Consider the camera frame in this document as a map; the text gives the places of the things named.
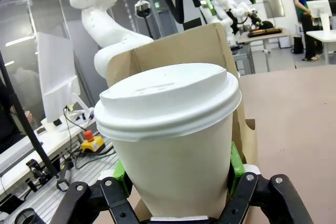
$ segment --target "ceiling light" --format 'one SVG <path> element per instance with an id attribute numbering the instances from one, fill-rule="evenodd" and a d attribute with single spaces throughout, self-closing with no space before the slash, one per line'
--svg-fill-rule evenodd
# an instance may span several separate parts
<path id="1" fill-rule="evenodd" d="M 22 42 L 22 41 L 26 41 L 26 40 L 33 39 L 33 38 L 34 38 L 34 36 L 23 37 L 23 38 L 21 38 L 21 39 L 16 39 L 16 40 L 7 42 L 5 46 L 8 47 L 8 46 L 14 45 L 14 44 L 16 44 L 16 43 L 20 43 L 20 42 Z"/>
<path id="2" fill-rule="evenodd" d="M 7 62 L 7 63 L 5 63 L 5 67 L 7 67 L 7 66 L 9 66 L 9 65 L 11 65 L 11 64 L 13 64 L 14 63 L 14 61 L 12 60 L 12 61 L 10 61 L 10 62 Z"/>

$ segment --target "floor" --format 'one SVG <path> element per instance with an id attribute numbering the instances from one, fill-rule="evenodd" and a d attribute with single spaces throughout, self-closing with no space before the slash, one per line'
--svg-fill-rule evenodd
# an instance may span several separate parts
<path id="1" fill-rule="evenodd" d="M 305 56 L 304 54 L 295 55 L 292 54 L 290 50 L 290 48 L 272 49 L 271 56 L 269 57 L 269 65 L 271 71 L 294 69 L 295 67 L 306 68 L 326 64 L 323 55 L 320 56 L 320 59 L 315 62 L 306 62 L 302 61 Z M 252 52 L 252 54 L 256 73 L 267 72 L 265 55 L 261 51 L 254 51 Z M 329 59 L 330 64 L 336 64 L 335 55 L 330 55 Z"/>

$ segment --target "cup lid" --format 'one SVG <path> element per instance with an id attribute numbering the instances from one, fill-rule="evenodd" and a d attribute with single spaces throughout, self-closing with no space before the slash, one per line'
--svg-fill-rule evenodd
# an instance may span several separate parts
<path id="1" fill-rule="evenodd" d="M 130 76 L 100 94 L 97 129 L 115 140 L 188 135 L 233 113 L 242 99 L 236 77 L 221 66 L 187 63 Z"/>

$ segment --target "computer monitor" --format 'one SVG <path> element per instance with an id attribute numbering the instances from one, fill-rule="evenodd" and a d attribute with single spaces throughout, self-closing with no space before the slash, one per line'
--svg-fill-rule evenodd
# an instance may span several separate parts
<path id="1" fill-rule="evenodd" d="M 37 33 L 38 69 L 47 122 L 52 123 L 64 115 L 64 108 L 78 102 L 83 116 L 76 124 L 89 119 L 91 110 L 79 98 L 79 81 L 75 71 L 74 53 L 70 39 Z M 58 126 L 58 130 L 67 129 Z"/>
<path id="2" fill-rule="evenodd" d="M 307 1 L 308 9 L 311 11 L 313 18 L 319 18 L 320 14 L 326 13 L 329 17 L 332 16 L 331 8 L 328 0 Z"/>

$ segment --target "white cup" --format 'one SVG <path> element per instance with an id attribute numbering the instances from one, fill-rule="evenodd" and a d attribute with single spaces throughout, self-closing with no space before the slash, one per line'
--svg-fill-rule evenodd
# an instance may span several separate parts
<path id="1" fill-rule="evenodd" d="M 330 31 L 329 15 L 326 14 L 326 13 L 321 13 L 320 18 L 321 18 L 323 30 L 324 31 Z"/>
<path id="2" fill-rule="evenodd" d="M 128 77 L 100 94 L 98 130 L 153 216 L 217 218 L 226 199 L 238 81 L 189 63 Z"/>

